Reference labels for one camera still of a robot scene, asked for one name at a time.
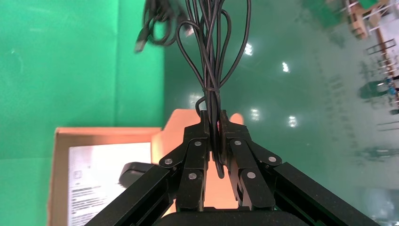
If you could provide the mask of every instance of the green backdrop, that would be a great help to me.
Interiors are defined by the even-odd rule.
[[[46,223],[56,127],[162,126],[144,0],[0,0],[0,225]]]

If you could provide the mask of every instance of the metal rivet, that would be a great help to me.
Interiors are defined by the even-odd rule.
[[[253,172],[249,172],[249,173],[247,173],[247,177],[254,179],[256,177],[256,175]]]
[[[169,165],[169,164],[172,164],[172,159],[165,159],[165,164],[166,165]]]
[[[276,159],[276,158],[274,158],[274,157],[269,157],[269,161],[271,161],[271,162],[275,162],[275,161],[277,161],[277,159]]]
[[[195,178],[197,178],[197,174],[195,174],[195,173],[190,173],[190,174],[188,175],[188,178],[189,178],[190,180],[194,180]]]

